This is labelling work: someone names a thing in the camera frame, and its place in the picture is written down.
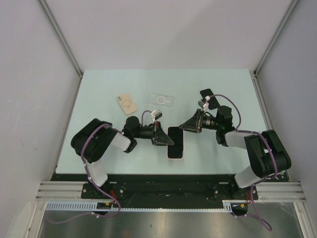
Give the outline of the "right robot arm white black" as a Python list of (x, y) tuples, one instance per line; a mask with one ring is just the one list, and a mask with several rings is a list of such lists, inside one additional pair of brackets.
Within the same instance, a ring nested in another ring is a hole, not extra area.
[(247, 187), (276, 178), (280, 172), (289, 169), (291, 160), (274, 130), (238, 130), (233, 126), (232, 119), (232, 109), (228, 106), (220, 106), (215, 117), (197, 109), (179, 128), (193, 133), (200, 133), (202, 129), (215, 130), (219, 145), (247, 151), (250, 165), (236, 174), (228, 187), (229, 195), (240, 199), (246, 194)]

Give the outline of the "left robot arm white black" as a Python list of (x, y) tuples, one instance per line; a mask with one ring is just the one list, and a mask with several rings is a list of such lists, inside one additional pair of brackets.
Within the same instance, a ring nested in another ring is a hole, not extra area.
[(88, 180), (93, 184), (92, 192), (98, 198), (109, 194), (109, 185), (105, 183), (108, 176), (101, 165), (102, 156), (109, 146), (130, 153), (137, 146), (137, 139), (149, 139), (153, 146), (174, 145), (159, 121), (143, 126), (136, 116), (126, 119), (122, 131), (110, 122), (93, 119), (72, 138), (71, 147), (81, 157)]

